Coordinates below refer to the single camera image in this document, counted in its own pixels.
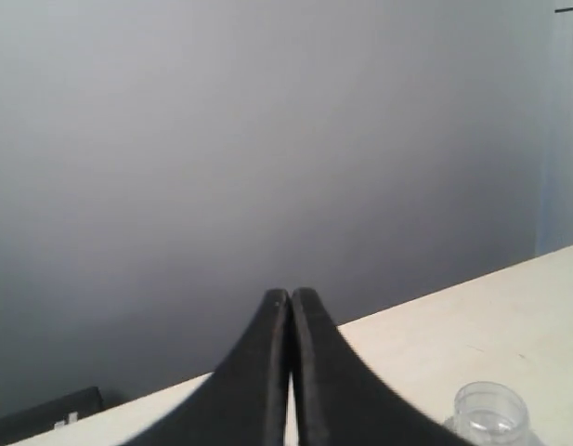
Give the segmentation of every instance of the white table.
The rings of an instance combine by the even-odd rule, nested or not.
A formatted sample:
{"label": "white table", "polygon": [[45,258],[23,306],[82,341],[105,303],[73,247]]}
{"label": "white table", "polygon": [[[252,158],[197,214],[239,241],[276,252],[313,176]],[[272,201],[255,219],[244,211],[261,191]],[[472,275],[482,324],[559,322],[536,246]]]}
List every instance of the white table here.
{"label": "white table", "polygon": [[[362,359],[435,420],[470,381],[498,381],[530,409],[539,437],[573,446],[573,246],[340,327]],[[112,446],[187,397],[206,375],[19,446]],[[296,444],[290,405],[287,444]]]}

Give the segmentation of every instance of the clear plastic container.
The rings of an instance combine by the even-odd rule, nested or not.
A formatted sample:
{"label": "clear plastic container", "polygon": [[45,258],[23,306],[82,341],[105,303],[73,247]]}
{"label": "clear plastic container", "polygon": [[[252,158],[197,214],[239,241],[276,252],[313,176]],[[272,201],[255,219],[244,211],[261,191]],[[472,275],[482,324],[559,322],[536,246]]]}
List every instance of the clear plastic container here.
{"label": "clear plastic container", "polygon": [[529,415],[524,401],[502,384],[476,382],[455,396],[452,427],[473,444],[528,446]]}

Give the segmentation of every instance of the white curtain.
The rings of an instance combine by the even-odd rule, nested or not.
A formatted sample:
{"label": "white curtain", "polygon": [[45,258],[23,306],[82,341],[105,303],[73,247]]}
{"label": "white curtain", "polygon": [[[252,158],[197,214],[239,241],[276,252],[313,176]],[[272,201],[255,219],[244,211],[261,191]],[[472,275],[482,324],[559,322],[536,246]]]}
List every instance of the white curtain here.
{"label": "white curtain", "polygon": [[[555,9],[573,0],[555,0]],[[573,244],[573,11],[554,14],[550,137],[540,212],[539,252]]]}

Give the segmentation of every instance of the table surface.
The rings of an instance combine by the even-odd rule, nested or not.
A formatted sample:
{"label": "table surface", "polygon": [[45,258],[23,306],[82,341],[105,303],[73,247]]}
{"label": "table surface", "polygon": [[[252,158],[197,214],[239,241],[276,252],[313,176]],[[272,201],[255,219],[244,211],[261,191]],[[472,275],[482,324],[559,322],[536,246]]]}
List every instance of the table surface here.
{"label": "table surface", "polygon": [[[573,445],[573,246],[340,327],[393,389],[443,422],[455,392],[497,381],[527,403],[550,446]],[[199,376],[18,446],[112,446],[169,412]],[[293,405],[286,444],[296,444]]]}

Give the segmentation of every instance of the white wall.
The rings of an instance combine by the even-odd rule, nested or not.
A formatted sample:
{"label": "white wall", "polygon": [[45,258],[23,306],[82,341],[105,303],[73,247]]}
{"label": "white wall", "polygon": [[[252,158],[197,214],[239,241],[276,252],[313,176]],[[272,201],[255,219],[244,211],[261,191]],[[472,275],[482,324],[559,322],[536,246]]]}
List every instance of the white wall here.
{"label": "white wall", "polygon": [[532,256],[552,15],[0,0],[0,413],[207,371],[270,286],[341,321]]}
{"label": "white wall", "polygon": [[[573,0],[557,0],[557,8]],[[541,254],[573,244],[573,12],[553,20],[553,100],[540,213]]]}

